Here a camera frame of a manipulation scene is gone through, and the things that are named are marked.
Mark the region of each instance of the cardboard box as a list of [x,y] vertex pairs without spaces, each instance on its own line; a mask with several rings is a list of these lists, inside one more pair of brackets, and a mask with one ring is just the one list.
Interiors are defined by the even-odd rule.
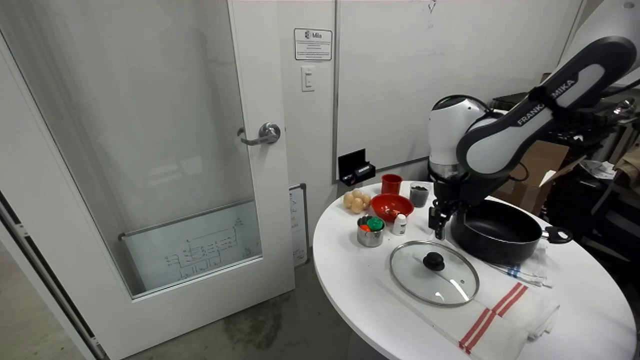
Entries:
[[[553,182],[584,159],[584,157],[560,168],[569,148],[555,143],[536,141],[522,157],[521,162],[529,170],[525,181],[509,180],[503,184],[493,196],[518,206],[533,215],[539,215]],[[526,171],[522,166],[511,172],[511,177],[523,179]]]

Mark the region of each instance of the black pot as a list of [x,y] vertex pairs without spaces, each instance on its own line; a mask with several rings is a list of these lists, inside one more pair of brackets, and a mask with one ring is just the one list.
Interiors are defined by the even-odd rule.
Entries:
[[497,201],[459,211],[451,223],[453,240],[467,253],[488,263],[517,265],[533,254],[541,238],[550,243],[568,243],[569,230],[540,225],[521,209]]

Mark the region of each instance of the black knob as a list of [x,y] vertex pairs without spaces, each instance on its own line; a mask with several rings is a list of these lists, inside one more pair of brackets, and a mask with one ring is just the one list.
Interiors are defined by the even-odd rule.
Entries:
[[422,258],[422,263],[429,270],[441,271],[444,269],[444,258],[439,253],[432,251]]

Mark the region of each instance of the black holder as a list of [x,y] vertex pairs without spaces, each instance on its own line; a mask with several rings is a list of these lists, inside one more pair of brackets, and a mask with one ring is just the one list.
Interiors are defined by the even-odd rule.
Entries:
[[366,160],[365,149],[338,156],[338,177],[347,186],[353,186],[376,175],[376,167]]

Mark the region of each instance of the sign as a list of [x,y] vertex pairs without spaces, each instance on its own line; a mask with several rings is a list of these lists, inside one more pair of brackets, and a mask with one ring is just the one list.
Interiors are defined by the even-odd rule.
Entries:
[[331,60],[333,32],[317,29],[293,29],[296,60]]

